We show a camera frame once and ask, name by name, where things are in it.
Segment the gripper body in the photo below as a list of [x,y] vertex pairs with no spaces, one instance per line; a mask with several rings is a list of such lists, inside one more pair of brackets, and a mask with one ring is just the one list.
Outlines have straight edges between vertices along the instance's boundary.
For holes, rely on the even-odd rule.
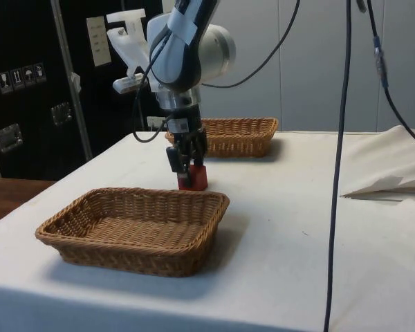
[[184,109],[171,110],[171,118],[167,121],[170,133],[192,133],[202,127],[200,106],[194,105]]

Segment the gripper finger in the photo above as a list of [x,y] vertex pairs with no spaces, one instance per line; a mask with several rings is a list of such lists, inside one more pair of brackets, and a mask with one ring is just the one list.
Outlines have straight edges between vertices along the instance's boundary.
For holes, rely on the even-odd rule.
[[200,128],[192,139],[192,158],[196,166],[203,166],[203,161],[208,150],[207,134],[205,128]]
[[179,185],[191,187],[190,163],[192,159],[192,142],[188,133],[175,133],[174,145],[166,148],[170,167],[177,174]]

